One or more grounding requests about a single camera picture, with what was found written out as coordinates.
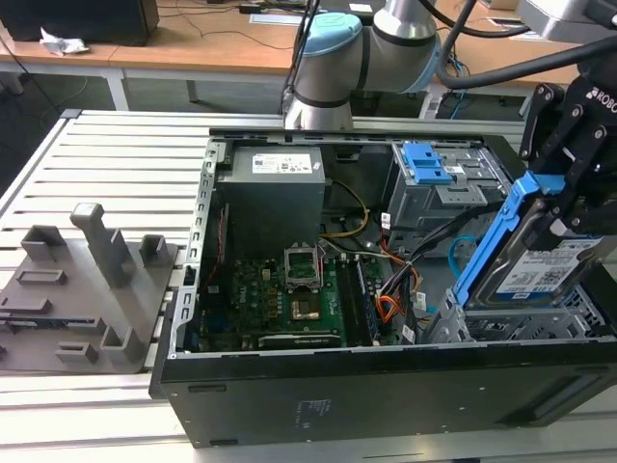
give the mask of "hard drive label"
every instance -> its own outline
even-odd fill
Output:
[[[552,251],[526,251],[496,293],[505,299],[529,299],[553,293],[577,267],[578,255],[600,241],[568,239]]]

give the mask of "gray 3d-printed holder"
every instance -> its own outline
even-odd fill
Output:
[[[27,257],[0,292],[0,370],[132,373],[144,365],[177,246],[160,235],[126,243],[100,204],[70,221],[86,240],[32,227]]]

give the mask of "blue drive bracket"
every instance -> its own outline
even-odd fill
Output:
[[[493,251],[499,246],[503,236],[508,232],[513,232],[521,222],[519,209],[524,200],[537,192],[543,195],[557,195],[561,193],[564,185],[563,176],[534,175],[529,171],[515,181],[510,189],[510,195],[454,285],[454,296],[460,305],[465,307],[467,304],[471,285],[484,267],[491,263]]]
[[[453,181],[442,167],[442,157],[428,143],[405,142],[402,157],[418,185],[449,185]]]

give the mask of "blue latch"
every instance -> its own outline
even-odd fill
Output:
[[[442,167],[442,157],[428,143],[405,142],[403,162],[414,172],[418,185],[449,185],[453,181]]]

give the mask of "yellow wire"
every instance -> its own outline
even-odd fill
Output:
[[[343,183],[340,180],[332,180],[332,182],[338,183],[340,186],[345,188],[354,198],[356,198],[356,201],[360,203],[360,206],[362,207],[362,210],[364,211],[364,218],[362,219],[362,223],[360,224],[360,226],[357,227],[355,230],[340,231],[340,232],[335,232],[335,233],[321,233],[320,236],[323,236],[324,238],[348,238],[350,236],[355,236],[356,234],[363,231],[368,225],[369,210],[366,208],[366,204],[364,204],[364,201],[362,200],[360,195],[358,195],[358,193],[352,190],[347,184]]]

